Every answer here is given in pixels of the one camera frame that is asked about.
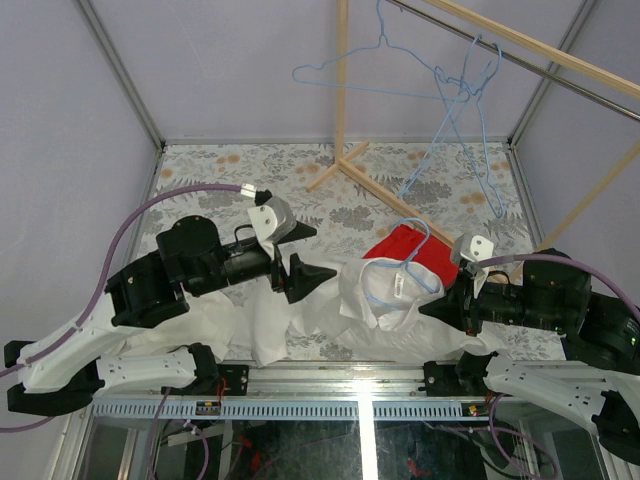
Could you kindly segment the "white button shirt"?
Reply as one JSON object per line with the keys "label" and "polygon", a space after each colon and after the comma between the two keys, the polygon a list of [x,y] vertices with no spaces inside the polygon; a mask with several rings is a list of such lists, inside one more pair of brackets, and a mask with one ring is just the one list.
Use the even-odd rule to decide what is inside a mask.
{"label": "white button shirt", "polygon": [[304,263],[334,269],[337,275],[295,304],[273,292],[264,278],[251,283],[239,306],[245,320],[232,342],[249,348],[261,366],[287,356],[288,331],[303,337],[321,333],[361,357],[404,364],[507,348],[492,328],[469,336],[419,312],[420,306],[443,298],[445,289],[430,295],[410,284],[394,294],[394,272],[374,266],[371,260],[310,251],[299,256]]}

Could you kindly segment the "cream white garment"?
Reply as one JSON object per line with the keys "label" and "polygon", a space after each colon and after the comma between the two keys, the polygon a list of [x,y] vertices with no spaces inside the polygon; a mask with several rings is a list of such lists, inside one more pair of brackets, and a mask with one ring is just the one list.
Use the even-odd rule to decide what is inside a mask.
{"label": "cream white garment", "polygon": [[189,305],[187,313],[127,338],[110,353],[147,356],[201,343],[211,349],[217,360],[223,360],[238,325],[245,320],[242,309],[221,292],[200,297],[187,294],[186,300]]}

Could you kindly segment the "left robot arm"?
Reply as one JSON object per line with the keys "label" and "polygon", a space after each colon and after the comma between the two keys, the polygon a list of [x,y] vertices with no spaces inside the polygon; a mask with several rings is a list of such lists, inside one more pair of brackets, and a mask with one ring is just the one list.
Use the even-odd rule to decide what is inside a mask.
{"label": "left robot arm", "polygon": [[19,368],[7,391],[9,411],[57,417],[82,409],[95,397],[135,389],[163,394],[220,394],[223,380],[212,349],[203,339],[182,340],[164,354],[130,359],[112,353],[123,340],[157,331],[189,310],[188,297],[222,290],[261,276],[275,292],[296,303],[336,276],[327,267],[284,261],[250,237],[222,244],[213,221],[188,216],[156,237],[157,250],[114,274],[86,320],[38,342],[13,340],[4,347],[6,367]]}

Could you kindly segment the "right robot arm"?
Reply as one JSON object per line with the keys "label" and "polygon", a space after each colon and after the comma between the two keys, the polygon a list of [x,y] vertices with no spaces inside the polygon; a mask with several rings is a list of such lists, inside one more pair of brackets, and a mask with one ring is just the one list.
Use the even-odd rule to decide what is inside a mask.
{"label": "right robot arm", "polygon": [[[522,264],[521,284],[474,288],[479,268],[510,260]],[[472,395],[493,391],[524,399],[595,435],[612,455],[638,464],[639,309],[606,276],[556,249],[462,260],[445,295],[419,311],[472,337],[488,323],[558,335],[566,359],[587,366],[602,387],[570,383],[496,349],[463,354],[455,367],[458,387]]]}

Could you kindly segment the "red shirt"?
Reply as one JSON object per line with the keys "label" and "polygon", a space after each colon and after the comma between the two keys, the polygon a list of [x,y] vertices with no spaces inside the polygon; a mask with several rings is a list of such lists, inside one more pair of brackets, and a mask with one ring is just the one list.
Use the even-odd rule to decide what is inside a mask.
{"label": "red shirt", "polygon": [[423,232],[408,225],[395,227],[389,235],[374,245],[364,258],[405,260],[415,249],[418,251],[412,262],[436,274],[445,287],[455,281],[458,267],[451,261],[451,248],[435,237],[426,238]]}

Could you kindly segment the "floral table mat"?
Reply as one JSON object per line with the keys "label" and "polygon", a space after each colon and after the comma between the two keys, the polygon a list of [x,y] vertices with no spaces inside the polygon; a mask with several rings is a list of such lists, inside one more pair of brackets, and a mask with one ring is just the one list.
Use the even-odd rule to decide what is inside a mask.
{"label": "floral table mat", "polygon": [[[427,145],[374,143],[352,165],[386,189],[396,192],[419,166]],[[511,165],[501,143],[489,143],[491,179],[499,190],[506,215],[497,219],[487,204],[464,148],[445,143],[433,150],[428,169],[403,197],[455,239],[464,232],[490,238],[497,254],[532,250],[528,222],[523,214]],[[341,173],[333,174],[312,192],[306,186],[333,163],[329,144],[179,145],[164,153],[153,196],[201,183],[251,183],[288,201],[296,216],[318,230],[317,236],[292,245],[333,256],[363,257],[390,233],[402,216]],[[247,202],[232,193],[187,194],[156,205],[146,214],[138,256],[156,247],[155,237],[176,220],[202,213],[214,220],[223,243],[246,221]],[[225,360],[252,360],[249,325],[245,321],[226,345]],[[489,324],[508,353],[518,360],[564,359],[560,340],[550,332]],[[382,360],[354,353],[342,338],[315,330],[303,336],[289,327],[278,332],[278,347],[286,341],[283,359],[319,361]]]}

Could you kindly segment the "metal hanging rod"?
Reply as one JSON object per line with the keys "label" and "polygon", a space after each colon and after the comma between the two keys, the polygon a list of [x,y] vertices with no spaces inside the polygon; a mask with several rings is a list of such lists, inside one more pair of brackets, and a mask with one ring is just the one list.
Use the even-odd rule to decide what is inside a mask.
{"label": "metal hanging rod", "polygon": [[[438,18],[436,18],[433,15],[427,14],[426,12],[423,12],[413,6],[410,6],[409,4],[403,2],[403,1],[390,1],[390,4],[394,5],[395,7],[398,7],[401,11],[406,11],[412,15],[414,15],[417,18],[420,18],[421,20],[424,20],[434,26],[437,26],[449,33],[452,33],[454,35],[456,35],[459,38],[463,38],[469,42],[473,42],[474,41],[474,36],[471,35],[470,33],[462,30],[461,28],[458,28],[448,22],[445,22],[443,20],[440,20]],[[561,76],[559,76],[556,73],[552,73],[551,72],[551,68],[542,68],[539,67],[517,55],[512,54],[511,52],[502,50],[501,52],[501,58],[504,60],[507,60],[508,62],[517,65],[520,68],[525,69],[526,71],[535,74],[536,76],[540,77],[543,80],[549,81],[552,84],[555,84],[557,86],[560,86],[562,88],[564,88],[565,90],[568,90],[572,93],[575,93],[587,100],[589,100],[590,102],[597,104],[601,107],[604,107],[610,111],[613,111],[623,117],[626,117],[628,119],[631,119],[635,122],[639,122],[639,114],[631,109],[628,109],[626,107],[623,107],[622,105],[602,96],[599,95],[591,90],[588,90],[574,82],[571,82]]]}

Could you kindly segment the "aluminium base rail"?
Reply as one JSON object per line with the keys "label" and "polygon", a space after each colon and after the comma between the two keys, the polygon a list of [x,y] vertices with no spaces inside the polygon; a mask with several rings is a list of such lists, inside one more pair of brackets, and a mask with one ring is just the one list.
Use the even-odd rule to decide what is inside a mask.
{"label": "aluminium base rail", "polygon": [[93,402],[95,417],[180,420],[356,420],[482,422],[485,397],[436,396],[419,366],[380,362],[280,362],[249,367],[240,396],[163,400],[158,394],[110,394]]}

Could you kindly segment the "wooden rack frame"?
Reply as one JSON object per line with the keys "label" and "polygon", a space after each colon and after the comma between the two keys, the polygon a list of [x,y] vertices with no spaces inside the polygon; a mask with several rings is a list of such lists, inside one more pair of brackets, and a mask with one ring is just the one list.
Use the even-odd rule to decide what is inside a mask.
{"label": "wooden rack frame", "polygon": [[[600,67],[596,67],[591,63],[588,63],[582,59],[574,57],[567,51],[559,48],[551,47],[544,42],[541,42],[533,37],[530,37],[524,33],[521,33],[515,29],[507,27],[497,21],[491,20],[479,13],[476,13],[466,7],[460,6],[453,1],[424,1],[425,3],[432,5],[433,7],[444,11],[458,19],[464,20],[474,26],[482,28],[492,34],[497,35],[501,39],[510,41],[529,52],[533,52],[549,60],[549,68],[554,73],[558,71],[558,68],[554,70],[552,67],[566,68],[580,75],[586,76],[598,84],[605,87],[613,88],[614,90],[621,92],[627,96],[633,97],[639,100],[639,85],[629,80],[623,79],[618,75],[605,71]],[[584,1],[582,6],[578,9],[577,17],[570,25],[568,33],[564,37],[564,43],[567,48],[571,48],[571,45],[578,35],[578,30],[586,25],[590,15],[595,11],[599,1]],[[343,53],[348,47],[348,23],[349,23],[349,1],[336,1],[336,52]],[[482,48],[488,51],[494,51],[498,55],[497,48],[484,42],[479,43]],[[526,107],[525,116],[534,115],[534,110],[537,105],[542,101],[548,84],[551,83],[546,80],[541,80],[537,89],[534,92],[531,102]],[[358,170],[350,162],[353,158],[362,154],[369,146],[369,140],[361,142],[356,147],[352,148],[348,153],[344,153],[344,136],[346,125],[346,89],[337,88],[335,94],[335,133],[334,133],[334,162],[326,169],[321,175],[311,181],[307,186],[307,192],[313,191],[321,183],[325,182],[336,172],[342,172],[347,177],[354,180],[357,184],[364,187],[369,193],[372,193],[376,198],[380,199],[387,206],[392,208],[399,214],[417,214],[417,210],[410,207],[404,200],[401,200],[390,190],[386,189],[376,181],[372,180],[368,175]],[[616,179],[624,169],[639,155],[639,140],[632,145],[630,150],[619,160],[605,175],[604,177],[584,196],[576,207],[571,210],[567,217],[557,226],[553,232],[547,235],[542,243],[538,245],[538,250],[545,249],[552,246],[554,242],[572,225],[576,219],[586,211],[589,207],[604,191],[605,189]],[[431,228],[431,232],[435,234],[439,240],[447,244],[449,247],[453,245],[453,239],[451,236],[437,227],[435,224],[430,223],[426,217],[417,215],[418,219],[424,220]]]}

